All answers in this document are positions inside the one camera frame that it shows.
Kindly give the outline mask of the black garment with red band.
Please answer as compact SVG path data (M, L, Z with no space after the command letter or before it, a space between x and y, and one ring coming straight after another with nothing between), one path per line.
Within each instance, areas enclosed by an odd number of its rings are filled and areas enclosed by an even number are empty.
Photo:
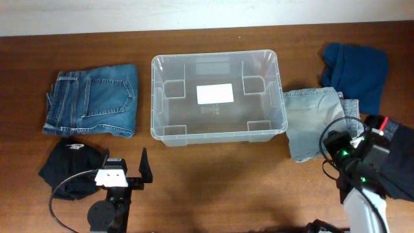
M390 153L379 169L378 180L393 199L413 201L413 129L394 120L369 115L365 123L384 132L390 141Z

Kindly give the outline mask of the light wash jeans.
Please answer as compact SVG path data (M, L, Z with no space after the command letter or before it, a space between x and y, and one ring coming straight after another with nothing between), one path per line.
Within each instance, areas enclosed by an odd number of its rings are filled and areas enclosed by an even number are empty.
M359 118L359 100L346 99L332 87L299 89L283 94L287 112L290 156L295 162L305 162L321 155L319 139L323 130L337 118L330 130L346 131L352 137L360 135L364 127Z

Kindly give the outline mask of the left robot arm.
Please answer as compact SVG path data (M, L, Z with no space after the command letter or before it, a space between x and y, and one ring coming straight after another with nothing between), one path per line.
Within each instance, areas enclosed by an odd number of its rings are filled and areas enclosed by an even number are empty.
M132 192L143 190L145 184L153 182L147 150L142 150L139 177L127 177L125 159L110 158L105 152L105 160L97 171L96 186L107 194L103 201L95 202L87 213L90 231L94 233L126 232Z

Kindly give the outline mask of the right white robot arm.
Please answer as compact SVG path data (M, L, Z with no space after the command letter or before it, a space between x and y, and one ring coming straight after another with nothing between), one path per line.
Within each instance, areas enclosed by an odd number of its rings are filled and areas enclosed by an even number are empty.
M390 150L389 142L376 130L352 138L346 131L321 136L319 146L325 162L338 171L335 178L340 202L351 232L389 232L386 220L386 189L380 184L380 168Z

